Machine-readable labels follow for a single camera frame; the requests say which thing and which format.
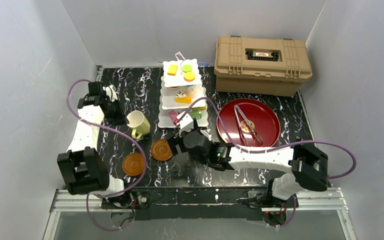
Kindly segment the yellow triangular cake slice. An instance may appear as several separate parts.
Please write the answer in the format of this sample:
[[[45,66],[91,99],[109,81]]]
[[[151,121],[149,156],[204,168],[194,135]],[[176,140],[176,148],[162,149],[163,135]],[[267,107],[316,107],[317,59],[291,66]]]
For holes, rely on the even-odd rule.
[[[189,96],[183,96],[183,97],[179,97],[179,96],[177,96],[177,97],[175,98],[175,102],[176,102],[176,103],[191,104],[191,103],[192,103],[192,99],[191,99]]]

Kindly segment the orange round cookie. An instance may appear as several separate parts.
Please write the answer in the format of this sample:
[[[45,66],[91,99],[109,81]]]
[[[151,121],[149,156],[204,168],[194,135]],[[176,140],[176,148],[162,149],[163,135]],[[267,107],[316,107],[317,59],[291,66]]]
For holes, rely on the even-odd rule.
[[[185,73],[183,74],[183,79],[184,79],[185,81],[187,81],[187,82],[193,82],[193,81],[195,80],[195,78],[196,78],[196,75],[195,75],[195,73],[192,72],[192,71],[185,72]]]

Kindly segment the pink cake block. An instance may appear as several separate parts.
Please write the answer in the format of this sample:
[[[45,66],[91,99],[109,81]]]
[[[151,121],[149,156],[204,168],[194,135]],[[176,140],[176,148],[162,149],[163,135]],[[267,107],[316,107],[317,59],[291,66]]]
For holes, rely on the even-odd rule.
[[[178,113],[177,113],[175,110],[171,109],[171,110],[168,112],[168,116],[170,117],[170,119],[171,119],[173,122],[175,122],[175,121],[177,121]]]

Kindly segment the yellow-green cup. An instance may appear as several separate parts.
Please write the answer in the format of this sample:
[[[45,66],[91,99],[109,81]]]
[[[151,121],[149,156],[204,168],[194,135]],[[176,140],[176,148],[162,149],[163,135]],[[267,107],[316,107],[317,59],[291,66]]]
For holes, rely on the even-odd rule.
[[[139,140],[141,137],[150,133],[150,123],[141,111],[132,111],[126,116],[126,118],[128,120],[127,126],[132,130],[131,137],[133,139]]]

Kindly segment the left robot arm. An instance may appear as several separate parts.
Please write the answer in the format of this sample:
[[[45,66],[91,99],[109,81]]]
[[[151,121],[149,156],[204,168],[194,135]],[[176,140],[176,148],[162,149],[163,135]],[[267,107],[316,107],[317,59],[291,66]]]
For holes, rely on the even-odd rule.
[[[88,93],[79,99],[79,116],[73,139],[66,152],[57,156],[57,165],[71,195],[92,194],[101,198],[123,195],[124,181],[114,178],[98,153],[100,125],[126,125],[114,85],[89,82]]]

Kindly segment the brown wooden coaster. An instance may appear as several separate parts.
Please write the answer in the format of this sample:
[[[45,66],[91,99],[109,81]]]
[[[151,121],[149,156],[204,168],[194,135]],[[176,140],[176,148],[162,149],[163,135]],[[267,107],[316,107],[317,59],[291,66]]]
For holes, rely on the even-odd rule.
[[[163,138],[152,144],[150,153],[155,160],[160,162],[168,161],[173,157],[168,141]]]
[[[128,154],[122,161],[122,170],[127,176],[140,176],[145,171],[143,155],[140,152]]]

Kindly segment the silver metal tongs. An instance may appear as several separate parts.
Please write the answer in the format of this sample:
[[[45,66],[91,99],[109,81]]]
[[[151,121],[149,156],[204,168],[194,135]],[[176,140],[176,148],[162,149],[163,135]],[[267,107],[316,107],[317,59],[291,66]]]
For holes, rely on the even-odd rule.
[[[251,124],[250,120],[246,117],[246,115],[243,113],[241,108],[238,105],[235,105],[233,107],[233,112],[236,120],[236,125],[239,131],[239,139],[241,140],[241,142],[245,146],[248,146],[248,141],[244,136],[244,131],[243,131],[242,123],[244,123],[245,128],[248,130],[251,136],[259,143],[260,146],[262,146],[264,143],[262,137],[255,130],[255,127]]]

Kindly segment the beige round macaron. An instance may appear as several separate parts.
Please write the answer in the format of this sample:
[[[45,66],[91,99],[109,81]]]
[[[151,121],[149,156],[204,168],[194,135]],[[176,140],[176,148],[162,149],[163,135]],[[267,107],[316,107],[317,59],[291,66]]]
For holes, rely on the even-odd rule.
[[[187,97],[189,97],[190,99],[194,99],[197,97],[198,95],[198,90],[196,88],[196,86],[188,86],[186,89],[185,89],[185,94]]]

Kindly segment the white three-tier cake stand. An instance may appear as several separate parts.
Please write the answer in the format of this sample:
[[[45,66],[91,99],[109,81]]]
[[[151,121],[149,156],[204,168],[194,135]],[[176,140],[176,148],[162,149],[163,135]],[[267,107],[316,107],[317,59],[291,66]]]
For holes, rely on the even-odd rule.
[[[170,64],[178,65],[176,75],[168,75],[167,71]],[[182,65],[189,64],[193,67],[192,72],[195,73],[195,80],[192,82],[187,82],[184,80],[184,72],[182,71]],[[171,90],[169,87],[180,87],[178,90]],[[187,87],[196,86],[198,94],[195,98],[191,99],[192,103],[178,103],[175,101],[176,97],[186,97],[185,90]],[[175,128],[175,123],[170,119],[168,112],[170,110],[175,110],[178,115],[186,111],[190,106],[192,106],[188,113],[190,112],[201,112],[202,118],[197,120],[199,127],[206,128],[209,125],[208,122],[208,113],[207,113],[207,103],[205,100],[200,100],[197,103],[194,103],[199,98],[206,96],[206,89],[203,87],[202,76],[199,73],[198,60],[187,59],[181,52],[175,54],[175,60],[164,61],[163,62],[163,75],[161,77],[161,90],[160,90],[160,104],[159,104],[159,114],[158,114],[158,124],[157,126],[160,129],[173,129]]]

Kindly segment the green swirl roll cake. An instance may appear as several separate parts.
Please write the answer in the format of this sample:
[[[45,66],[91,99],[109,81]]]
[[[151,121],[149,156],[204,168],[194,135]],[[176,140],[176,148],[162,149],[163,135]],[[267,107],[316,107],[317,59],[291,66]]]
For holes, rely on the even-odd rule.
[[[203,114],[200,111],[192,111],[192,112],[189,113],[189,115],[194,120],[200,120],[202,118],[202,116],[203,116]]]

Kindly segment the green round cookie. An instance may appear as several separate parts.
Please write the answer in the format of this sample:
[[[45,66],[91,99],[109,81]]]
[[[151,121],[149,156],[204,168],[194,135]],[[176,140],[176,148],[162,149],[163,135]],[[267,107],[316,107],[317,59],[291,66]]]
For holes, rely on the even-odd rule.
[[[182,71],[184,73],[191,72],[193,70],[193,67],[190,64],[183,64],[182,65]]]

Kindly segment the red round tray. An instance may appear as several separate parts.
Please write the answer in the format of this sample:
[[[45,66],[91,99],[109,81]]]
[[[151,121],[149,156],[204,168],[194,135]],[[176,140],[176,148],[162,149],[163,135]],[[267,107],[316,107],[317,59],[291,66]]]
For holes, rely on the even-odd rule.
[[[266,104],[240,98],[228,102],[216,121],[220,138],[248,147],[272,147],[280,136],[280,121]]]

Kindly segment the white mug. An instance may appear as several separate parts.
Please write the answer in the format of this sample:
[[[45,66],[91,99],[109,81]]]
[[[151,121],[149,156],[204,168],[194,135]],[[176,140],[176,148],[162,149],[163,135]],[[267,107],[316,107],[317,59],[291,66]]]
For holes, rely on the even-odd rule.
[[[201,129],[200,132],[201,132],[205,137],[207,137],[209,141],[212,140],[212,135],[211,135],[210,133],[208,133],[206,130]]]

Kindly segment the brown round cookie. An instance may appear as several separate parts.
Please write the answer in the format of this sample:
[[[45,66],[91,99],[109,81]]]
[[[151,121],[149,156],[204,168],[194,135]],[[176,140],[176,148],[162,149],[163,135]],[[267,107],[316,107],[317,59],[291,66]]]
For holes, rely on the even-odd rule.
[[[255,124],[250,120],[249,123],[251,124],[251,127],[252,128],[255,128]],[[242,132],[244,133],[250,133],[250,129],[249,129],[249,125],[247,124],[247,122],[245,120],[242,120],[240,122],[240,129]]]

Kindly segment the orange rectangular biscuit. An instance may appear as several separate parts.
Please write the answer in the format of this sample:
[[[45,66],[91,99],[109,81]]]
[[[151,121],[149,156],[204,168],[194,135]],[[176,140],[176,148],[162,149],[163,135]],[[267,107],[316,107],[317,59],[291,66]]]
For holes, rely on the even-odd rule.
[[[178,71],[178,65],[177,64],[170,64],[168,66],[167,74],[170,76],[175,76],[177,74],[177,71]]]

